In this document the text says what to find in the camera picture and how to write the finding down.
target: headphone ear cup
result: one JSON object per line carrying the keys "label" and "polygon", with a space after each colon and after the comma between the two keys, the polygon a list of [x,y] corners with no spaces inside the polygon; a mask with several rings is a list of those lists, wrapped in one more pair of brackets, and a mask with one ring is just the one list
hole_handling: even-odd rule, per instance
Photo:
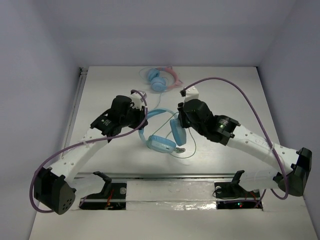
{"label": "headphone ear cup", "polygon": [[162,77],[155,77],[150,82],[151,88],[156,92],[163,92],[167,89],[166,80]]}
{"label": "headphone ear cup", "polygon": [[149,82],[151,82],[152,79],[159,77],[159,75],[160,75],[160,71],[159,71],[158,69],[156,69],[156,68],[151,68],[151,69],[148,71],[148,73],[147,73],[147,75],[146,75],[146,78],[148,79]]}
{"label": "headphone ear cup", "polygon": [[146,141],[148,148],[163,154],[171,154],[176,149],[176,143],[162,136],[151,135]]}
{"label": "headphone ear cup", "polygon": [[187,143],[187,133],[184,128],[181,127],[179,119],[171,119],[170,127],[175,143],[178,146],[182,146]]}

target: gray wall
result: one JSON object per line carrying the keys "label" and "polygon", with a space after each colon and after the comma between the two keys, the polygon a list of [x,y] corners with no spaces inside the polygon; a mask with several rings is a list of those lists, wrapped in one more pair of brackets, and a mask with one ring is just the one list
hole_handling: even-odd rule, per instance
{"label": "gray wall", "polygon": [[50,15],[31,0],[0,8],[0,239],[29,238],[28,194],[37,166],[60,147],[77,86],[78,66]]}
{"label": "gray wall", "polygon": [[320,1],[297,0],[258,68],[283,145],[313,151],[305,199],[320,236]]}
{"label": "gray wall", "polygon": [[258,66],[295,0],[43,0],[80,66]]}

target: cat ear headphones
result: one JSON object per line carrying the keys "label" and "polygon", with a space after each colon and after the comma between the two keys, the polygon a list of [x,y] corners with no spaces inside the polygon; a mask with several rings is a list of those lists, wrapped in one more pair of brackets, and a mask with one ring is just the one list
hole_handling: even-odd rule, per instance
{"label": "cat ear headphones", "polygon": [[[160,71],[167,72],[172,75],[174,78],[174,83],[170,86],[167,86],[166,80],[163,77],[159,77]],[[146,78],[151,84],[151,88],[156,92],[164,92],[166,90],[173,89],[175,87],[181,86],[183,83],[179,80],[178,75],[172,69],[171,66],[163,66],[157,68],[151,68]]]}
{"label": "cat ear headphones", "polygon": [[[175,113],[166,108],[157,108],[148,112],[146,119],[150,119],[156,115],[163,114],[163,113],[170,113],[175,115]],[[172,135],[174,141],[171,141],[167,138],[157,135],[149,136],[148,140],[146,140],[144,136],[144,128],[139,130],[139,136],[142,142],[144,142],[148,148],[157,151],[163,154],[171,154],[176,151],[176,146],[182,146],[187,142],[187,134],[186,130],[181,127],[180,121],[178,116],[175,116],[174,119],[170,120],[170,127],[172,131]]]}

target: pink headphones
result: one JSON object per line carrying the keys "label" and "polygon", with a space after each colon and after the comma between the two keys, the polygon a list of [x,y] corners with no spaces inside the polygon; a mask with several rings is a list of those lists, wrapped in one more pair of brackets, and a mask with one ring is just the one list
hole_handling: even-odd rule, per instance
{"label": "pink headphones", "polygon": [[[163,77],[159,77],[160,71],[171,74],[174,78],[174,84],[167,86],[166,80]],[[179,87],[183,84],[182,81],[179,80],[178,75],[171,66],[151,68],[147,73],[147,79],[151,84],[151,88],[156,92],[164,92],[166,90]]]}

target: red wire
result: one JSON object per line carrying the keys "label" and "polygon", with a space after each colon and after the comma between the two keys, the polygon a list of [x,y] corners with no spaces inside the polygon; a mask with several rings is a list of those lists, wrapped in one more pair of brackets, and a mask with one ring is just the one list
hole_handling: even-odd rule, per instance
{"label": "red wire", "polygon": [[110,200],[112,198],[112,195],[114,194],[114,189],[111,190],[110,192],[110,196],[108,197],[108,200],[106,201],[106,207],[108,207],[110,205]]}
{"label": "red wire", "polygon": [[254,197],[254,200],[256,201],[257,199],[256,199],[256,195],[253,193],[253,192],[249,192],[253,197]]}

